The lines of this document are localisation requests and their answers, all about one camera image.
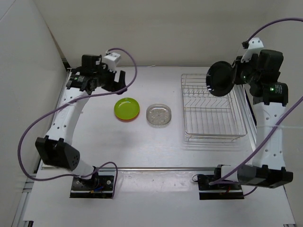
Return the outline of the black plate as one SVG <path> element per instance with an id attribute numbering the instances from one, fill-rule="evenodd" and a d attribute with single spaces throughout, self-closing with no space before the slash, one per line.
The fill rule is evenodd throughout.
<path id="1" fill-rule="evenodd" d="M 230 93 L 233 86 L 233 71 L 230 63 L 218 61 L 209 68 L 206 74 L 206 87 L 209 93 L 222 97 Z"/>

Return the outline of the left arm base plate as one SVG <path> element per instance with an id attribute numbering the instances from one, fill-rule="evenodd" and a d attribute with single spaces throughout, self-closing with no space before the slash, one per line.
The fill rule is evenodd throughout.
<path id="1" fill-rule="evenodd" d="M 94 174 L 91 179 L 74 177 L 71 183 L 70 198 L 77 199 L 112 199 L 115 175 Z"/>

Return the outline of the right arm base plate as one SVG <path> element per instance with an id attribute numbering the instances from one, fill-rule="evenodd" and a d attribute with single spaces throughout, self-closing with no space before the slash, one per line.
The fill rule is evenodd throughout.
<path id="1" fill-rule="evenodd" d="M 216 167 L 213 174 L 196 174 L 192 177 L 192 182 L 198 184 L 199 199 L 201 201 L 244 199 L 242 187 L 238 183 L 209 184 L 220 177 L 221 166 Z"/>

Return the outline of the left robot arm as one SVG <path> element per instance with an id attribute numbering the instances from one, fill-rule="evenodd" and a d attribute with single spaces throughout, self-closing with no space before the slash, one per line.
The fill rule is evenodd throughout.
<path id="1" fill-rule="evenodd" d="M 72 69 L 61 105 L 54 122 L 43 138 L 37 138 L 35 146 L 44 164 L 68 170 L 81 177 L 88 189 L 95 189 L 99 177 L 92 172 L 95 168 L 85 163 L 80 152 L 74 148 L 72 138 L 83 107 L 96 88 L 108 92 L 125 88 L 125 72 L 121 71 L 115 81 L 116 66 L 121 55 L 115 52 L 105 56 L 83 55 L 81 66 Z"/>

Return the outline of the green plate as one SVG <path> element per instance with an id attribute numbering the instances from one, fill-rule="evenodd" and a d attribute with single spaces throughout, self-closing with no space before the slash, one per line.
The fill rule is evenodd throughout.
<path id="1" fill-rule="evenodd" d="M 122 119 L 130 119 L 139 114 L 139 103 L 130 97 L 125 97 L 118 100 L 114 106 L 114 114 Z"/>

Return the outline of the orange plate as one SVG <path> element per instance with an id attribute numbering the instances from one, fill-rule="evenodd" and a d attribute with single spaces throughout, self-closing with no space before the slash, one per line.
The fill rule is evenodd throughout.
<path id="1" fill-rule="evenodd" d="M 140 114 L 137 114 L 136 116 L 134 116 L 133 118 L 130 118 L 130 119 L 122 119 L 122 118 L 119 118 L 118 116 L 115 116 L 117 120 L 121 121 L 121 122 L 132 122 L 134 120 L 136 120 L 138 118 Z"/>

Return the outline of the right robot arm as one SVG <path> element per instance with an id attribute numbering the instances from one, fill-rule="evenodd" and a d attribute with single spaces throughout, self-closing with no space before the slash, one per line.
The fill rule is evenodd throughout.
<path id="1" fill-rule="evenodd" d="M 206 84 L 214 96 L 228 94 L 234 85 L 249 85 L 257 123 L 255 151 L 235 168 L 217 167 L 210 182 L 216 188 L 223 189 L 230 182 L 277 188 L 293 180 L 293 173 L 285 167 L 283 132 L 279 129 L 289 114 L 288 86 L 278 81 L 283 60 L 279 51 L 261 50 L 248 60 L 238 57 L 233 65 L 219 61 L 209 69 Z"/>

